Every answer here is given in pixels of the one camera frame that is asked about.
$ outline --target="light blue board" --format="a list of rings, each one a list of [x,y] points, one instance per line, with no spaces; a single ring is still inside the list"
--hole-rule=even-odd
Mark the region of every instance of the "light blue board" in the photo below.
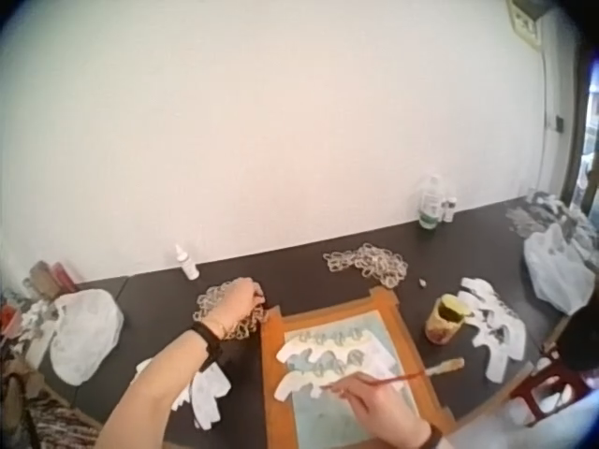
[[[391,369],[394,375],[404,374],[391,337],[378,311],[369,311],[326,325],[305,327],[300,330],[286,332],[285,341],[290,341],[302,332],[307,331],[311,334],[325,334],[327,337],[333,337],[340,332],[347,335],[354,328],[369,329],[398,362]],[[301,355],[290,357],[287,360],[287,367],[301,370],[312,368],[314,364],[308,362],[308,354],[309,351],[306,351]],[[332,353],[325,353],[320,357],[319,362],[328,364],[333,360],[334,355]],[[356,422],[351,409],[345,402],[336,399],[327,392],[323,392],[318,399],[310,398],[310,390],[311,387],[306,385],[300,391],[292,393],[299,449],[343,447],[357,442],[364,442],[370,438]],[[409,388],[404,388],[402,392],[406,402],[410,404],[413,410],[416,410],[414,397]]]

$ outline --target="clear plastic chain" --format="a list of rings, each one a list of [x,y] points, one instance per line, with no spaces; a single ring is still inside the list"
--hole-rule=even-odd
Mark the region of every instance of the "clear plastic chain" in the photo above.
[[[194,311],[194,321],[200,321],[204,318],[209,311],[214,309],[214,306],[218,304],[225,296],[226,289],[234,281],[228,281],[221,285],[210,287],[206,290],[204,295],[197,297],[197,304],[199,311]],[[260,304],[252,310],[252,313],[243,318],[233,329],[231,329],[226,335],[225,340],[244,340],[247,339],[250,334],[256,332],[258,329],[258,323],[265,323],[267,320],[267,313],[264,307]]]
[[[364,243],[355,251],[325,253],[330,271],[342,271],[356,267],[365,278],[375,278],[386,288],[395,288],[407,274],[408,264],[402,256],[370,243]]]

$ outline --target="paintbrush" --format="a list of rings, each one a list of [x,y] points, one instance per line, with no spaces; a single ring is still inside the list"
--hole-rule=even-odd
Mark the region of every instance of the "paintbrush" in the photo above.
[[[434,367],[426,368],[419,372],[413,372],[412,374],[403,374],[401,376],[391,377],[389,379],[377,379],[374,381],[363,381],[368,385],[379,386],[385,384],[393,384],[398,381],[408,381],[410,379],[415,379],[420,376],[436,376],[439,374],[444,374],[446,372],[455,371],[458,369],[464,368],[464,359],[460,358],[452,358],[451,360],[446,360],[445,362],[440,363]]]

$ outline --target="red stool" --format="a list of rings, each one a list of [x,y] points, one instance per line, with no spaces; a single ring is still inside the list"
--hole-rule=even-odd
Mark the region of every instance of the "red stool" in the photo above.
[[[549,365],[540,369],[537,373],[531,374],[510,394],[510,398],[522,398],[533,414],[534,420],[527,424],[527,427],[532,427],[548,416],[565,409],[584,398],[591,391],[589,386],[582,379],[580,373],[567,368],[564,363],[562,363],[557,350],[553,349],[544,353],[544,357],[547,357],[550,360]],[[572,397],[566,403],[555,407],[549,413],[545,413],[541,410],[534,398],[533,390],[546,383],[551,378],[558,379],[550,385],[550,388],[555,393],[561,393],[566,386],[570,385],[572,387]]]

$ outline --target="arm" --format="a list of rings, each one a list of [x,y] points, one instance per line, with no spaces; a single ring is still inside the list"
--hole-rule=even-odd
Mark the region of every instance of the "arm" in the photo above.
[[[235,281],[202,322],[219,338],[264,302],[256,283]],[[170,407],[208,358],[206,342],[194,331],[182,333],[129,385],[112,411],[96,448],[160,448]]]
[[[357,372],[328,386],[328,390],[347,400],[356,419],[374,437],[397,449],[418,449],[431,435],[431,425],[407,406],[390,385],[372,386],[368,374]],[[445,439],[437,449],[452,449]]]

